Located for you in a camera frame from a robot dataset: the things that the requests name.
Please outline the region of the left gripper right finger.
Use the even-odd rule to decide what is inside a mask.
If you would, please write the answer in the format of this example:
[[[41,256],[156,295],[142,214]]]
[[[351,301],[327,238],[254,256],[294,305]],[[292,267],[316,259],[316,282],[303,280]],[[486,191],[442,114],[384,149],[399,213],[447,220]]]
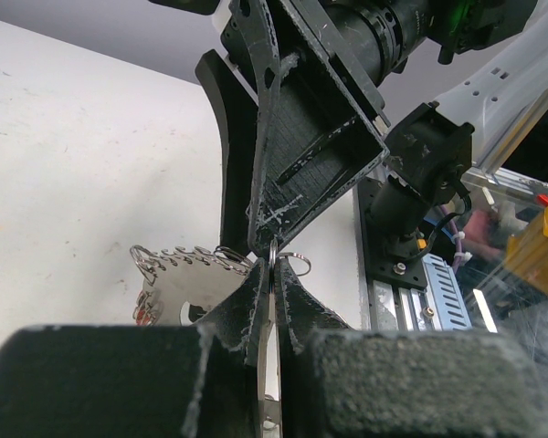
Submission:
[[[512,339],[350,328],[273,271],[285,437],[544,437],[548,401]]]

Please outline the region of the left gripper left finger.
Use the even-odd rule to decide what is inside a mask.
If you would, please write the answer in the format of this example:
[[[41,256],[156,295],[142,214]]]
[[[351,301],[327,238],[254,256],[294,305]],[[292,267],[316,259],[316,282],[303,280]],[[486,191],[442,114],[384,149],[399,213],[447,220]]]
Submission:
[[[269,267],[184,327],[34,326],[0,348],[0,437],[258,437]]]

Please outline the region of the metal disc with keyrings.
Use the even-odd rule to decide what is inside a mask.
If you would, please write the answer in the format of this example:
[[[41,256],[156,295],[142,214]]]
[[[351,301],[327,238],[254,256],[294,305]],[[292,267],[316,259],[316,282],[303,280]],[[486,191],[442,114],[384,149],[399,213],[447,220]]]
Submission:
[[[226,355],[196,361],[182,351],[176,362],[181,370],[169,374],[178,383],[176,394],[193,397],[208,382],[209,369],[223,371],[225,395],[240,393],[253,420],[267,430],[278,427],[279,401],[266,393],[268,344],[275,325],[269,266],[225,246],[155,253],[135,245],[130,254],[143,276],[142,291],[154,293],[163,303],[152,326],[208,326]]]

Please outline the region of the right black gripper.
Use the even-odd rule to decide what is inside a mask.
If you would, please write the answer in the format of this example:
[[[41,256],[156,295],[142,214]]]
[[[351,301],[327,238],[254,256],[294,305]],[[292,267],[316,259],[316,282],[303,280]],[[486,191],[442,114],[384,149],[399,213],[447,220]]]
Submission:
[[[391,6],[227,6],[224,45],[257,92],[258,123],[256,103],[225,60],[205,52],[195,75],[221,142],[219,244],[243,256],[265,254],[271,243],[287,245],[387,156],[377,87],[391,71]]]

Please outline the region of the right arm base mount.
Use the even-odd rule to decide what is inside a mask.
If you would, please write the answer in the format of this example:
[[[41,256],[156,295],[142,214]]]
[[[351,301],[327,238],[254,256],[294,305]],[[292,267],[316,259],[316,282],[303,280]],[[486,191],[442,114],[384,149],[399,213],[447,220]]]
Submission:
[[[427,279],[419,254],[418,227],[428,206],[395,177],[365,177],[356,186],[366,281],[394,288],[424,289]]]

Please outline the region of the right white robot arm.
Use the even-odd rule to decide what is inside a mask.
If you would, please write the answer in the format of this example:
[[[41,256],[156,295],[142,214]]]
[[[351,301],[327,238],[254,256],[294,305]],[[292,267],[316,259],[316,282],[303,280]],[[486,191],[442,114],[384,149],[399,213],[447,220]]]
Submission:
[[[220,242],[285,246],[388,164],[436,203],[548,89],[548,1],[203,1]]]

